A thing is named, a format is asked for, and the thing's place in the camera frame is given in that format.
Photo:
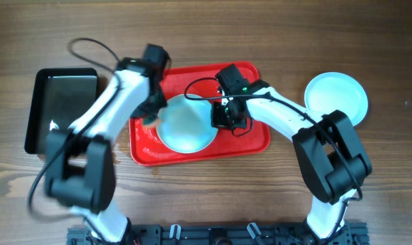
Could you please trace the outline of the white plate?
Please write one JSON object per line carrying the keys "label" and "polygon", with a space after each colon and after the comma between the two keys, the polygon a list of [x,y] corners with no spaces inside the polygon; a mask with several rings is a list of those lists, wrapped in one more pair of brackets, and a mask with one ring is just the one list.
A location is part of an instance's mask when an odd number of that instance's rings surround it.
{"label": "white plate", "polygon": [[174,152],[191,154],[208,147],[216,138],[218,129],[212,126],[212,104],[199,95],[183,94],[167,100],[160,109],[161,120],[157,135],[162,143]]}
{"label": "white plate", "polygon": [[315,76],[304,92],[305,106],[329,114],[344,112],[353,126],[360,124],[368,112],[368,96],[362,85],[351,76],[325,72]]}

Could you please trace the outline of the orange green sponge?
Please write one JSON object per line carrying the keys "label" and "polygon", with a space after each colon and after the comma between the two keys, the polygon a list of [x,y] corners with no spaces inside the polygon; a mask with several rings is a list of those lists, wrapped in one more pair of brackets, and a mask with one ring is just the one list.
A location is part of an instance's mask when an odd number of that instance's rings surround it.
{"label": "orange green sponge", "polygon": [[146,128],[155,128],[161,123],[158,116],[148,116],[142,119],[142,125]]}

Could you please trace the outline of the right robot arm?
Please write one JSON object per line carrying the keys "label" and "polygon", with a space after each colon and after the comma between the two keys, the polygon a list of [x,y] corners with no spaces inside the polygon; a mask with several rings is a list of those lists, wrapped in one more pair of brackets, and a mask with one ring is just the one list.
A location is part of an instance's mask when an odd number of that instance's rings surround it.
{"label": "right robot arm", "polygon": [[362,199],[361,186],[372,165],[349,117],[294,103],[263,80],[249,82],[234,64],[216,76],[221,97],[212,108],[212,125],[233,131],[259,121],[292,141],[305,184],[313,194],[306,223],[326,242],[340,231],[350,201]]}

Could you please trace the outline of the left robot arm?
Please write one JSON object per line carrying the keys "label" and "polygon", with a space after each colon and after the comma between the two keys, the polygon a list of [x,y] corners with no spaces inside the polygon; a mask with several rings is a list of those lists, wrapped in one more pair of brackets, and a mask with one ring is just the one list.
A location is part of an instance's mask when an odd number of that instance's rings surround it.
{"label": "left robot arm", "polygon": [[112,147],[131,118],[155,126],[159,110],[167,105],[160,82],[170,61],[167,55],[119,61],[91,108],[68,130],[48,134],[41,173],[45,194],[84,219],[90,242],[138,243],[131,221],[112,199],[116,187]]}

